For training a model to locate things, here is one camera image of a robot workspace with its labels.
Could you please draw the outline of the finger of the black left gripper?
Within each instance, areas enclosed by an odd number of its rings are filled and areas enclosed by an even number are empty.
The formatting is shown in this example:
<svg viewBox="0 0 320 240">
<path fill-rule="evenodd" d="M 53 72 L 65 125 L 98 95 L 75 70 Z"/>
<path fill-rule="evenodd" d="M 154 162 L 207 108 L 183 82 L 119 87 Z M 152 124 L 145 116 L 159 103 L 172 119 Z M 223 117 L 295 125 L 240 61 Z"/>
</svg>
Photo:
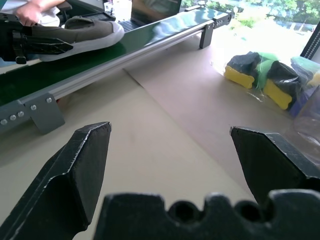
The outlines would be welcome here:
<svg viewBox="0 0 320 240">
<path fill-rule="evenodd" d="M 58 38 L 29 36 L 23 39 L 23 49 L 28 54 L 59 55 L 72 50 L 73 46 Z"/>
</svg>

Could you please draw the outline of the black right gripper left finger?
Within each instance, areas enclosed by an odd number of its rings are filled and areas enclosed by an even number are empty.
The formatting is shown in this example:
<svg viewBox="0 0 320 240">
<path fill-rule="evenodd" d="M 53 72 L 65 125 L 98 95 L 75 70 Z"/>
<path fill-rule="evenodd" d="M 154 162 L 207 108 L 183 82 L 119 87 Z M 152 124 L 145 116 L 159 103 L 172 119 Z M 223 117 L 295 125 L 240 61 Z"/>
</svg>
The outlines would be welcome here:
<svg viewBox="0 0 320 240">
<path fill-rule="evenodd" d="M 93 220 L 111 124 L 77 129 L 42 167 L 0 226 L 0 240 L 73 240 Z"/>
</svg>

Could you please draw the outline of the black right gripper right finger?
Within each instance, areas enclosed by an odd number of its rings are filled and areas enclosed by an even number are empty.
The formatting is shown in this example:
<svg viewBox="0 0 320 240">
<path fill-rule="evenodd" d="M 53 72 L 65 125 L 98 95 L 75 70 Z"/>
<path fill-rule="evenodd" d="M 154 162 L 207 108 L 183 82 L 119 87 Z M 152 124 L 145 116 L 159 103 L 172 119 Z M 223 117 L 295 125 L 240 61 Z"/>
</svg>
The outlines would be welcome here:
<svg viewBox="0 0 320 240">
<path fill-rule="evenodd" d="M 272 190 L 320 193 L 320 169 L 279 133 L 240 126 L 230 129 L 246 183 L 258 203 Z"/>
</svg>

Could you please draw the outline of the grey canvas slip-on shoe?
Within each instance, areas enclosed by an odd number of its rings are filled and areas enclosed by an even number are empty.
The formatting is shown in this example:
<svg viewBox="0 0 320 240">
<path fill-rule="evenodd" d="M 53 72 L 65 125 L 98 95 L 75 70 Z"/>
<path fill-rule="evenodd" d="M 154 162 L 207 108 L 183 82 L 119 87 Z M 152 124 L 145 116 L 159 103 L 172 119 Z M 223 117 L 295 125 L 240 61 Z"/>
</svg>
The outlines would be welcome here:
<svg viewBox="0 0 320 240">
<path fill-rule="evenodd" d="M 124 28 L 114 21 L 94 20 L 84 17 L 72 17 L 65 22 L 64 28 L 34 25 L 35 37 L 60 39 L 73 48 L 58 55 L 40 54 L 43 62 L 52 62 L 80 53 L 108 48 L 118 43 L 125 35 Z"/>
</svg>

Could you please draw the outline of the person's bare hand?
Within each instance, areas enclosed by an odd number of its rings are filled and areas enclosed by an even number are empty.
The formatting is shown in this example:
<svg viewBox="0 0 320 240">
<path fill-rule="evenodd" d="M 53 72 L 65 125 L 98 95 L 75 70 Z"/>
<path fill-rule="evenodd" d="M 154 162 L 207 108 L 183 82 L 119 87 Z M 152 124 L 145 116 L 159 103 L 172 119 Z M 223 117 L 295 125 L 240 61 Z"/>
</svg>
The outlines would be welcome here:
<svg viewBox="0 0 320 240">
<path fill-rule="evenodd" d="M 30 0 L 15 11 L 22 25 L 32 27 L 41 19 L 41 13 L 52 9 L 65 0 Z"/>
</svg>

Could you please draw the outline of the black keyboard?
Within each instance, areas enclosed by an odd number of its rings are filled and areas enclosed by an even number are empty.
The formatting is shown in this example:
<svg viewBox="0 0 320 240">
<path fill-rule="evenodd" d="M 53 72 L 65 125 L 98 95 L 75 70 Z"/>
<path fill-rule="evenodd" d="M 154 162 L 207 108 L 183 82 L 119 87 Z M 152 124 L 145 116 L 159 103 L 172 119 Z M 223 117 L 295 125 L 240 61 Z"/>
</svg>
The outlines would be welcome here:
<svg viewBox="0 0 320 240">
<path fill-rule="evenodd" d="M 82 18 L 97 20 L 97 21 L 104 21 L 104 22 L 115 22 L 116 17 L 114 15 L 109 15 L 106 12 L 97 12 L 92 14 L 85 14 L 81 16 Z"/>
</svg>

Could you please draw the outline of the yellow and black sponge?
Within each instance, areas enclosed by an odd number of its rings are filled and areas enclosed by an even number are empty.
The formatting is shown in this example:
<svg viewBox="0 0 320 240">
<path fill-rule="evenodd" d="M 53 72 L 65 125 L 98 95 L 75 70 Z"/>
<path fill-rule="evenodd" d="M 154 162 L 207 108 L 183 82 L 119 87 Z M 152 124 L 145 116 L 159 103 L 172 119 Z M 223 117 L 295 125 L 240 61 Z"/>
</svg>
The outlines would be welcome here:
<svg viewBox="0 0 320 240">
<path fill-rule="evenodd" d="M 257 70 L 261 62 L 258 52 L 249 51 L 247 54 L 235 55 L 226 64 L 224 77 L 246 89 L 257 86 L 260 72 Z"/>
<path fill-rule="evenodd" d="M 290 66 L 276 60 L 266 74 L 263 93 L 282 110 L 287 110 L 301 92 L 301 78 Z"/>
</svg>

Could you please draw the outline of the brown paper sheet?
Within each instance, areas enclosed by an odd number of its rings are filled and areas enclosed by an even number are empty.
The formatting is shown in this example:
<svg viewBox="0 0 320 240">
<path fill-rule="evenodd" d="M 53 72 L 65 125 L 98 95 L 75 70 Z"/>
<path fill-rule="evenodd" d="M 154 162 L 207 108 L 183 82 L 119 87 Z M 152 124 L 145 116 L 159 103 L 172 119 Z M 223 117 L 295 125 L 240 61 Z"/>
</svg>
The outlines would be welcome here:
<svg viewBox="0 0 320 240">
<path fill-rule="evenodd" d="M 260 102 L 215 70 L 220 54 L 191 37 L 127 66 L 125 71 L 248 191 L 230 136 L 233 126 L 282 133 L 292 119 L 271 101 Z"/>
</svg>

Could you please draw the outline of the black laptop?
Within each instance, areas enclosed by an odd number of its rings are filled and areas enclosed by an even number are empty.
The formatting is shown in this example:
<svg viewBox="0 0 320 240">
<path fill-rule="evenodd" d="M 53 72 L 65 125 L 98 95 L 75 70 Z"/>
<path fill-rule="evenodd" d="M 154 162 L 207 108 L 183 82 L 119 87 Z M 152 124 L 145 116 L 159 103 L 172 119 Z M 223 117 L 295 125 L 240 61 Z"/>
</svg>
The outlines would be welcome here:
<svg viewBox="0 0 320 240">
<path fill-rule="evenodd" d="M 182 0 L 132 0 L 130 19 L 118 23 L 130 32 L 178 14 L 181 3 Z"/>
</svg>

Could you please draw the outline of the green conveyor belt aluminium frame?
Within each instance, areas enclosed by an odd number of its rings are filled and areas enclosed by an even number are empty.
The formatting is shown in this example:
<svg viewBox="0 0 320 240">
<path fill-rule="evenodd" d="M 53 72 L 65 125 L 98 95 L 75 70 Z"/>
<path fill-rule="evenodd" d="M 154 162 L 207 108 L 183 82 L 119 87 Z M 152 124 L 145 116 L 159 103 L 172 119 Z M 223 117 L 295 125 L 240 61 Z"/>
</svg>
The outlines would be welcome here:
<svg viewBox="0 0 320 240">
<path fill-rule="evenodd" d="M 231 19 L 230 11 L 194 6 L 126 32 L 111 47 L 0 74 L 0 134 L 27 121 L 47 134 L 65 123 L 58 99 L 196 34 L 201 35 L 200 48 L 206 48 L 213 30 Z"/>
</svg>

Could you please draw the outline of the black metal post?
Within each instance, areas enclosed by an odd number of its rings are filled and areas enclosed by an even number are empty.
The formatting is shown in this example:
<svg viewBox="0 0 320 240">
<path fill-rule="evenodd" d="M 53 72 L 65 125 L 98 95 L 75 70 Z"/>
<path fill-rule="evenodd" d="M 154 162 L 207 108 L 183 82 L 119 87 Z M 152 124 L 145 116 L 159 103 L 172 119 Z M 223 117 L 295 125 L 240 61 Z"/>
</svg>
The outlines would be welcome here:
<svg viewBox="0 0 320 240">
<path fill-rule="evenodd" d="M 303 48 L 300 56 L 311 60 L 316 51 L 320 47 L 320 31 L 314 31 L 308 40 L 307 44 Z"/>
</svg>

